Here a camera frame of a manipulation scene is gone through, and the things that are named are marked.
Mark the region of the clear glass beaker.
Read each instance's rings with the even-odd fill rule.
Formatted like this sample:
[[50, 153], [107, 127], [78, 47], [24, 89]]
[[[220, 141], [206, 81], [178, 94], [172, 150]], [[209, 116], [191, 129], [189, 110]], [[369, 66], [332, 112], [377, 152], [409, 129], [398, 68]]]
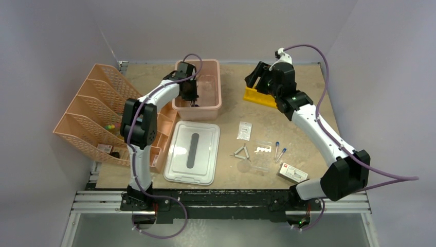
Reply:
[[198, 92], [201, 97], [212, 97], [215, 95], [216, 76], [201, 75], [198, 78]]

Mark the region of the small white sachet packet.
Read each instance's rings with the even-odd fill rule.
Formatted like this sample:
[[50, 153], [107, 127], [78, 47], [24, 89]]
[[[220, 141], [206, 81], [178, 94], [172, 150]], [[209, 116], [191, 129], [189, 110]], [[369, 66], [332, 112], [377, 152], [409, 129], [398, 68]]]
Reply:
[[237, 139], [250, 141], [252, 123], [240, 121]]

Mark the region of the blue capped tube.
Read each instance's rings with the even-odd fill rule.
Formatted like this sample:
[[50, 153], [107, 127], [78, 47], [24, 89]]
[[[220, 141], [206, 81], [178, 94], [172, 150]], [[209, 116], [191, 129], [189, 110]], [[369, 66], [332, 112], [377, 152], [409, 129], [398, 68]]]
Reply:
[[278, 154], [278, 156], [275, 159], [275, 162], [278, 163], [280, 161], [280, 159], [282, 158], [282, 156], [286, 153], [287, 149], [283, 148], [283, 150]]
[[275, 154], [274, 154], [274, 159], [277, 158], [278, 150], [279, 150], [279, 145], [280, 145], [280, 143], [279, 143], [279, 142], [276, 142], [276, 144], [275, 144]]

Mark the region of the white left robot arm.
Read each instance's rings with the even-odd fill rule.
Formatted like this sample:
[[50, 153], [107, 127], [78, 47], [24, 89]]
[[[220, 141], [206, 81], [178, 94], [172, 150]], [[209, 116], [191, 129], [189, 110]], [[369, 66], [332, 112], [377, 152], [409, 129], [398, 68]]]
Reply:
[[131, 180], [126, 193], [140, 210], [151, 208], [155, 198], [147, 189], [152, 185], [150, 154], [157, 136], [157, 113], [178, 96], [196, 99], [198, 72], [195, 65], [180, 62], [151, 92], [125, 102], [120, 134], [127, 144], [131, 162]]

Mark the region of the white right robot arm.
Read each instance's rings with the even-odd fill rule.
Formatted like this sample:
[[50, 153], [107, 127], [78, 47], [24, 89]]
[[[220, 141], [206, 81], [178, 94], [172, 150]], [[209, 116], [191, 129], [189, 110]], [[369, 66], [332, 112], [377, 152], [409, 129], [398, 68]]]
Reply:
[[324, 158], [328, 169], [317, 179], [299, 182], [290, 188], [289, 204], [302, 209], [310, 199], [328, 198], [332, 201], [348, 196], [367, 186], [369, 170], [359, 162], [369, 162], [365, 150], [356, 151], [335, 132], [327, 135], [328, 124], [316, 115], [310, 97], [296, 88], [295, 70], [287, 62], [269, 65], [259, 62], [245, 77], [247, 87], [274, 98], [277, 109], [309, 137]]

